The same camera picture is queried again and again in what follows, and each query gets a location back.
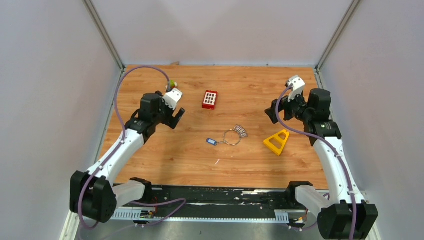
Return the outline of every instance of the wire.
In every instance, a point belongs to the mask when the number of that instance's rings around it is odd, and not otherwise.
[[[346,167],[346,165],[345,165],[345,163],[343,162],[343,159],[342,159],[342,157],[340,156],[340,154],[337,152],[337,149],[333,146],[333,145],[331,145],[331,143],[329,143],[327,140],[325,140],[323,137],[320,137],[320,136],[318,136],[318,135],[315,135],[315,134],[312,134],[312,133],[308,133],[308,132],[304,132],[304,131],[299,131],[299,130],[296,130],[296,129],[294,129],[294,128],[291,128],[291,127],[289,127],[289,126],[287,126],[282,120],[281,120],[281,118],[280,118],[280,115],[279,115],[279,112],[278,112],[278,110],[279,110],[279,106],[280,106],[280,103],[281,103],[281,99],[283,98],[283,96],[284,96],[284,94],[286,94],[287,93],[287,91],[289,90],[289,89],[291,89],[293,87],[293,84],[290,84],[286,89],[284,89],[284,91],[282,91],[282,93],[281,93],[281,95],[279,96],[279,98],[278,98],[278,100],[277,100],[277,103],[276,103],[276,107],[275,107],[275,115],[276,115],[276,117],[277,117],[277,119],[278,119],[278,121],[279,121],[279,123],[283,126],[283,127],[285,127],[286,129],[288,129],[288,130],[290,130],[290,131],[292,131],[292,132],[294,132],[294,133],[297,133],[297,134],[302,134],[302,135],[305,135],[305,136],[308,136],[308,137],[312,137],[312,138],[315,138],[315,139],[318,139],[318,140],[321,140],[321,141],[323,141],[332,151],[333,151],[333,153],[334,153],[334,156],[335,157],[337,157],[337,159],[338,159],[338,161],[340,162],[340,165],[341,165],[341,167],[343,168],[343,172],[344,172],[344,175],[346,176],[346,181],[347,181],[347,188],[349,189],[349,191],[351,192],[350,193],[350,198],[351,198],[351,201],[352,201],[352,208],[353,208],[353,216],[352,216],[352,225],[351,225],[351,228],[350,228],[350,233],[349,233],[349,240],[353,240],[354,239],[354,234],[355,234],[355,227],[356,227],[356,223],[357,223],[357,203],[356,203],[356,199],[355,199],[355,194],[354,193],[352,193],[352,191],[353,191],[353,186],[352,186],[352,181],[351,181],[351,177],[350,177],[350,175],[349,175],[349,172],[348,172],[348,168]]]
[[[175,214],[178,210],[180,210],[184,206],[184,204],[186,204],[187,200],[185,198],[178,198],[178,199],[175,199],[175,200],[172,200],[172,201],[166,201],[166,202],[161,202],[161,203],[153,203],[153,204],[146,204],[146,203],[141,203],[141,202],[133,201],[133,202],[131,202],[131,204],[145,206],[145,207],[157,207],[157,206],[164,206],[164,205],[174,204],[174,203],[181,202],[181,201],[182,201],[182,203],[177,208],[175,208],[175,210],[173,210],[170,214],[168,214],[167,216],[165,216],[161,220],[156,221],[156,222],[153,222],[153,223],[149,223],[149,224],[141,224],[141,228],[145,228],[145,227],[151,227],[151,226],[160,224],[163,221],[169,219],[173,214]],[[115,236],[116,234],[118,234],[118,233],[120,233],[120,232],[122,232],[124,230],[130,229],[130,228],[136,228],[139,225],[140,224],[136,224],[136,225],[131,224],[131,225],[125,226],[125,227],[123,227],[121,229],[118,229],[115,232],[112,232],[111,234],[109,234],[109,235],[101,238],[100,240],[108,239],[108,238],[110,238],[112,236]],[[82,227],[80,227],[79,230],[78,230],[79,240],[83,240],[83,238],[81,237],[81,229],[82,229]]]
[[[87,191],[87,188],[88,188],[88,186],[89,186],[89,184],[90,184],[90,182],[93,180],[93,178],[95,177],[95,175],[97,174],[97,173],[99,173],[99,171],[101,170],[101,168],[103,168],[103,166],[104,165],[106,165],[106,163],[108,163],[108,161],[112,158],[112,156],[118,151],[118,149],[121,147],[121,145],[123,145],[124,143],[125,143],[125,135],[126,135],[126,129],[125,129],[125,124],[124,124],[124,120],[122,119],[122,117],[121,117],[121,114],[120,114],[120,112],[119,112],[119,110],[118,110],[118,92],[119,92],[119,90],[120,90],[120,86],[121,86],[121,84],[122,84],[122,82],[124,81],[124,79],[125,79],[125,77],[127,77],[128,76],[128,74],[130,74],[130,73],[132,73],[133,71],[135,71],[135,70],[137,70],[137,69],[142,69],[142,68],[147,68],[147,69],[154,69],[154,70],[157,70],[157,71],[159,71],[159,72],[161,72],[164,76],[165,76],[165,78],[166,78],[166,81],[167,81],[167,88],[166,88],[166,91],[167,92],[169,92],[169,91],[171,91],[171,81],[170,81],[170,78],[168,77],[168,75],[163,71],[163,70],[161,70],[160,68],[157,68],[157,67],[155,67],[155,66],[149,66],[149,65],[139,65],[139,66],[136,66],[135,68],[133,68],[133,69],[131,69],[131,70],[129,70],[129,71],[127,71],[120,79],[119,79],[119,82],[118,82],[118,85],[116,86],[116,89],[115,89],[115,94],[114,94],[114,96],[113,96],[113,105],[114,105],[114,108],[115,108],[115,112],[116,112],[116,116],[118,117],[118,120],[119,120],[119,123],[120,123],[120,125],[121,125],[121,128],[122,128],[122,141],[120,141],[119,143],[118,143],[118,145],[116,145],[116,147],[112,150],[112,152],[104,159],[104,161],[100,164],[100,166],[98,167],[98,168],[96,168],[95,170],[94,170],[94,172],[90,175],[90,177],[87,179],[87,181],[85,182],[85,184],[84,184],[84,186],[82,187],[82,190],[81,190],[81,193],[79,194],[79,199],[78,199],[78,217],[79,217],[79,221],[80,221],[80,223],[81,223],[81,225],[82,225],[82,227],[83,228],[85,228],[85,229],[94,229],[95,227],[97,227],[97,225],[99,224],[99,222],[98,221],[96,221],[96,223],[93,225],[93,226],[89,226],[89,225],[87,225],[86,224],[86,222],[84,221],[84,218],[83,218],[83,199],[84,199],[84,194],[86,193],[86,191]]]

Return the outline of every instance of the key ring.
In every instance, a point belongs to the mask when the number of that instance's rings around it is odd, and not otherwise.
[[[228,132],[231,132],[231,131],[236,132],[236,133],[238,134],[238,141],[237,141],[236,143],[234,143],[234,144],[229,143],[229,142],[225,139],[225,137],[226,137],[227,133],[228,133]],[[208,144],[212,144],[212,145],[214,145],[214,146],[216,146],[216,145],[218,145],[218,144],[227,144],[227,145],[229,145],[229,146],[236,146],[237,144],[239,144],[239,143],[242,141],[242,138],[246,138],[247,136],[248,136],[248,133],[246,132],[246,130],[245,130],[242,126],[240,126],[240,125],[235,125],[235,127],[234,127],[233,129],[228,129],[228,130],[226,130],[226,131],[224,132],[224,134],[222,135],[222,139],[223,139],[223,141],[215,141],[215,140],[213,140],[212,138],[208,138],[208,139],[206,139],[206,142],[207,142]]]

